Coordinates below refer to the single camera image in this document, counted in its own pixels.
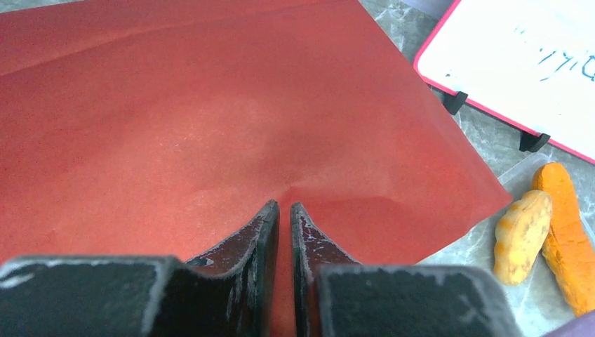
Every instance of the red sheet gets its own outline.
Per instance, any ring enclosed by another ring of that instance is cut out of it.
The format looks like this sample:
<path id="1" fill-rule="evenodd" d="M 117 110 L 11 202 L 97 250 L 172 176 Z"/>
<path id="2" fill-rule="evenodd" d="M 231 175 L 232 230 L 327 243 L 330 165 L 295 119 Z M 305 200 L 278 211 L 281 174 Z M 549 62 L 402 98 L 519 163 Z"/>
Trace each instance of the red sheet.
<path id="1" fill-rule="evenodd" d="M 0 15 L 0 260 L 194 256 L 268 200 L 364 263 L 416 263 L 510 201 L 356 0 L 85 1 Z"/>

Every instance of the clear plastic container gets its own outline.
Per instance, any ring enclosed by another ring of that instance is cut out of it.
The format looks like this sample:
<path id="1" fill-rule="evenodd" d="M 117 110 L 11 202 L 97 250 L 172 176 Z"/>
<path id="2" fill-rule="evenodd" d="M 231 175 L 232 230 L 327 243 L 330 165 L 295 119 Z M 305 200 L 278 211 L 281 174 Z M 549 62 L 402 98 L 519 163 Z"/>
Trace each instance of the clear plastic container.
<path id="1" fill-rule="evenodd" d="M 514 200 L 519 200 L 531 188 L 536 170 L 549 162 L 551 159 L 544 154 L 530 154 L 502 174 L 499 180 L 514 196 Z M 492 273 L 495 226 L 506 209 L 482 221 L 464 237 L 424 259 L 420 264 L 473 265 Z M 591 245 L 595 246 L 593 231 L 584 218 L 582 224 L 591 239 Z M 503 284 L 502 288 L 519 327 L 527 337 L 543 336 L 575 318 L 541 253 L 538 254 L 529 276 L 523 283 L 518 286 Z"/>

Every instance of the gray marble surface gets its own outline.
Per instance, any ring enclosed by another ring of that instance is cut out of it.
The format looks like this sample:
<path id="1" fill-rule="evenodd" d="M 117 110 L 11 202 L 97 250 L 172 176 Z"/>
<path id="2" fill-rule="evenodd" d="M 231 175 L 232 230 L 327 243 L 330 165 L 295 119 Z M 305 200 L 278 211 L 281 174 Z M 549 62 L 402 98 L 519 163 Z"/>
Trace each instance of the gray marble surface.
<path id="1" fill-rule="evenodd" d="M 0 0 L 0 12 L 71 1 Z M 448 0 L 433 1 L 444 7 Z M 401 0 L 361 0 L 361 3 L 409 60 L 413 60 L 437 23 L 436 18 L 411 8 Z M 510 178 L 510 174 L 502 174 L 530 156 L 518 151 L 519 131 L 470 107 L 463 107 L 454 118 L 494 174 L 501 178 L 503 185 L 513 194 L 518 194 L 527 183 L 522 178 L 527 173 L 520 173 L 513 179 L 516 183 L 508 185 L 502 179 Z M 540 152 L 547 160 L 559 161 L 568 169 L 579 195 L 582 215 L 591 227 L 595 226 L 595 166 L 550 145 Z M 533 163 L 536 158 L 529 157 L 524 164 Z M 468 235 L 422 263 L 468 264 L 490 269 L 493 265 L 493 226 L 498 216 L 501 214 L 479 223 Z M 543 260 L 538 259 L 525 283 L 514 289 L 505 287 L 512 310 L 525 335 L 540 336 L 572 318 L 553 282 L 551 272 Z"/>

